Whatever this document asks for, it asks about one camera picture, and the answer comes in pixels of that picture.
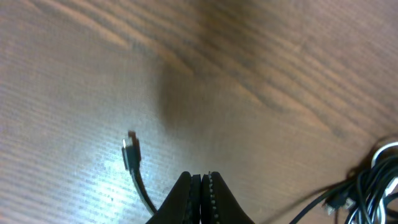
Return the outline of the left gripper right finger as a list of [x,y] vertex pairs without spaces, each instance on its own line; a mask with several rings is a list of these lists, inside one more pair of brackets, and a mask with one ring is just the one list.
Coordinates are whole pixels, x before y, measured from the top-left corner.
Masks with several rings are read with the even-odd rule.
[[219,172],[203,176],[200,199],[202,224],[254,224]]

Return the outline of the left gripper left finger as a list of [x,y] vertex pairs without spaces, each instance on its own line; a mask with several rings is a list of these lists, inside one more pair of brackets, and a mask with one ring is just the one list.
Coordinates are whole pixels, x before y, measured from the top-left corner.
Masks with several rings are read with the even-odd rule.
[[182,172],[147,224],[199,224],[201,175]]

